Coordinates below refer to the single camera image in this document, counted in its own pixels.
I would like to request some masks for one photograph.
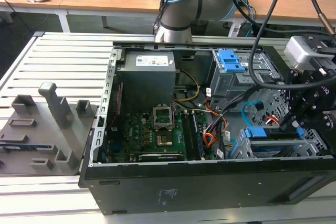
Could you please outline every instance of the metal extrusion table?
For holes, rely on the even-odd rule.
[[[194,37],[195,42],[250,38]],[[43,101],[37,89],[44,81],[55,82],[58,95],[69,103],[89,99],[99,105],[107,63],[114,40],[153,41],[150,35],[45,33],[33,37],[0,81],[0,129],[13,112],[17,94],[30,94]],[[286,39],[262,39],[280,54]],[[163,212],[103,216],[87,189],[77,185],[79,176],[0,176],[1,223],[335,223],[336,183],[297,205],[250,207],[203,211]]]

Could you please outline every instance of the sticker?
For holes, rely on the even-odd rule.
[[[139,55],[136,57],[135,65],[137,67],[164,67],[168,66],[167,55]]]
[[[168,205],[168,203],[174,202],[177,196],[177,189],[160,190],[157,198],[157,203],[162,206]]]
[[[231,141],[230,131],[225,131],[225,140]]]
[[[5,146],[6,149],[21,150],[19,146]]]
[[[206,88],[205,92],[207,97],[211,97],[211,88]]]
[[[224,157],[224,153],[223,153],[220,149],[217,149],[217,155],[218,155],[220,158],[223,158],[223,157]]]

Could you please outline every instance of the power supply label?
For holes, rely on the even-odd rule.
[[[168,67],[167,55],[139,55],[136,57],[137,67]]]

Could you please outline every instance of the circuit board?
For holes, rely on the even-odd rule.
[[[110,140],[106,157],[108,162],[138,162],[141,155],[161,154],[178,155],[187,160],[182,113],[173,114],[173,129],[154,129],[153,113],[128,113],[125,118],[124,136],[119,140]],[[157,115],[156,121],[166,122],[166,115]],[[206,117],[197,115],[201,132],[205,128]]]

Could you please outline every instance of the gray metal box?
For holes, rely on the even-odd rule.
[[[148,112],[160,103],[172,103],[176,75],[172,52],[129,51],[118,72],[127,112]]]

